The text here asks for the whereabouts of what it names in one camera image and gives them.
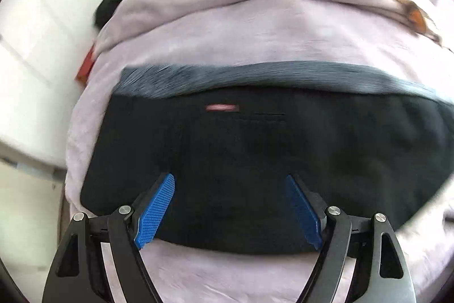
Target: black fabric bag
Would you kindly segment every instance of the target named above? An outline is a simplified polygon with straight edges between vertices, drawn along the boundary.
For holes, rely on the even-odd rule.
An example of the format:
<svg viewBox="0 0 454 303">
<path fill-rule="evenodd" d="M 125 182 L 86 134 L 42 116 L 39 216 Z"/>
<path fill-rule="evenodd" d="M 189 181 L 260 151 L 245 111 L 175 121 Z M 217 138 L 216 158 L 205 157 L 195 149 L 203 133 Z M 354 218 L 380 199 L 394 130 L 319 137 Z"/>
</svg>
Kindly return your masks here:
<svg viewBox="0 0 454 303">
<path fill-rule="evenodd" d="M 234 105 L 237 112 L 207 110 Z M 81 202 L 110 214 L 171 172 L 156 237 L 249 254 L 313 250 L 285 196 L 297 171 L 349 214 L 399 228 L 454 169 L 451 106 L 406 95 L 227 87 L 167 99 L 113 95 Z"/>
</svg>

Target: pink fabric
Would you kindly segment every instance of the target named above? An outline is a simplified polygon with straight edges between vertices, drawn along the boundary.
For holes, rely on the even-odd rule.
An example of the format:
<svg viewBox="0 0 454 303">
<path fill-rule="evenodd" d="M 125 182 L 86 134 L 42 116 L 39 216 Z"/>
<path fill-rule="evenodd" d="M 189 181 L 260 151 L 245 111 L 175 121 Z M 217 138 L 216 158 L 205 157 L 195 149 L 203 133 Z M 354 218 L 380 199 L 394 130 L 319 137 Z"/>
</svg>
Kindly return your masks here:
<svg viewBox="0 0 454 303">
<path fill-rule="evenodd" d="M 392 19 L 357 7 L 323 0 L 245 0 L 181 12 L 179 2 L 160 10 L 147 5 L 147 0 L 137 1 L 125 0 L 103 30 L 98 46 L 103 52 L 73 111 L 66 178 L 72 213 L 90 214 L 80 203 L 80 190 L 111 91 L 125 66 L 345 62 L 374 66 L 454 96 L 454 58 L 448 50 Z M 156 22 L 156 17 L 169 14 L 180 16 Z M 137 15 L 143 21 L 139 26 L 134 21 Z M 454 178 L 397 233 L 418 295 L 454 254 L 454 230 L 443 225 L 444 213 L 451 211 Z M 124 302 L 108 246 L 105 252 L 115 301 Z M 186 303 L 294 302 L 316 259 L 314 253 L 238 256 L 158 240 L 141 255 L 164 302 Z M 343 302 L 352 268 L 348 261 L 335 302 Z"/>
</svg>

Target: light pink blanket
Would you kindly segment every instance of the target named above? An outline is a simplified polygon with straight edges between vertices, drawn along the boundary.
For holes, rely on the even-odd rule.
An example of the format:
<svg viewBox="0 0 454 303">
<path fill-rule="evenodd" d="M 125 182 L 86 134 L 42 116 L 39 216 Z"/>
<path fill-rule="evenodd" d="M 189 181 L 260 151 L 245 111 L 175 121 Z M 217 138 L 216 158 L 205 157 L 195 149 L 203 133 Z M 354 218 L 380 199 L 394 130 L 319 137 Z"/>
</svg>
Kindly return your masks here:
<svg viewBox="0 0 454 303">
<path fill-rule="evenodd" d="M 80 203 L 80 190 L 110 93 L 125 66 L 346 62 L 454 96 L 452 54 L 395 21 L 398 15 L 393 0 L 124 0 L 99 36 L 98 60 L 71 119 L 66 196 L 72 212 L 91 215 Z M 454 229 L 443 225 L 450 211 L 454 178 L 398 232 L 419 297 L 427 296 L 454 254 Z M 294 302 L 316 259 L 315 253 L 237 256 L 158 240 L 141 254 L 164 302 L 189 303 Z M 124 302 L 108 247 L 106 256 L 115 301 Z M 347 262 L 336 302 L 343 302 L 352 268 Z"/>
</svg>

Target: white wall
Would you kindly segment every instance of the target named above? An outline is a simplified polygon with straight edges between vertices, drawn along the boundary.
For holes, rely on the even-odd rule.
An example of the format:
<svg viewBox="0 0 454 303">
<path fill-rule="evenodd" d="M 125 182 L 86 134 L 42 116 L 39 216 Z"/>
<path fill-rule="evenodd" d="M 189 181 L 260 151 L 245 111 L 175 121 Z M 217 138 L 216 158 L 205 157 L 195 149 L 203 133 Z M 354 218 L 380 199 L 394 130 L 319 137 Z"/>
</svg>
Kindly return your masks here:
<svg viewBox="0 0 454 303">
<path fill-rule="evenodd" d="M 57 250 L 62 187 L 0 162 L 1 257 L 30 303 L 41 302 Z"/>
<path fill-rule="evenodd" d="M 435 6 L 440 10 L 440 17 L 445 32 L 447 43 L 454 46 L 454 0 L 434 0 Z"/>
<path fill-rule="evenodd" d="M 71 111 L 82 92 L 74 77 L 96 35 L 101 1 L 0 2 L 0 141 L 65 166 Z"/>
</svg>

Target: black object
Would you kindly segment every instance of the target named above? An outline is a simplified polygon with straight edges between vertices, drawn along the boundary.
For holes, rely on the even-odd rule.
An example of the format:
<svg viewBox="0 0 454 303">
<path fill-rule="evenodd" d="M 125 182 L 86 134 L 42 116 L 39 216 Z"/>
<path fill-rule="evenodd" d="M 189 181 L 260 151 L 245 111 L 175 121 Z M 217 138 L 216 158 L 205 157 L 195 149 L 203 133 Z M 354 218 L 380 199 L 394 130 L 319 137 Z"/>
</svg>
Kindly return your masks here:
<svg viewBox="0 0 454 303">
<path fill-rule="evenodd" d="M 94 25 L 101 30 L 112 18 L 122 0 L 103 0 L 94 14 Z"/>
<path fill-rule="evenodd" d="M 296 184 L 304 187 L 299 176 L 294 177 Z M 403 252 L 384 215 L 358 218 L 340 209 L 333 214 L 333 207 L 322 212 L 320 201 L 310 207 L 314 214 L 326 218 L 325 242 L 297 303 L 331 303 L 347 255 L 357 258 L 357 263 L 346 303 L 415 303 Z M 145 209 L 148 202 L 139 199 L 137 209 Z M 83 214 L 82 220 L 71 221 L 49 271 L 43 303 L 60 303 L 62 297 L 66 303 L 113 303 L 100 242 L 111 245 L 128 303 L 162 303 L 133 243 L 134 209 L 121 214 L 122 208 L 110 216 L 88 219 Z"/>
<path fill-rule="evenodd" d="M 237 112 L 208 111 L 230 104 Z M 405 95 L 228 87 L 146 99 L 114 94 L 81 192 L 98 216 L 131 204 L 162 172 L 178 188 L 157 232 L 194 248 L 313 251 L 285 177 L 348 214 L 380 209 L 394 229 L 454 172 L 451 106 Z"/>
</svg>

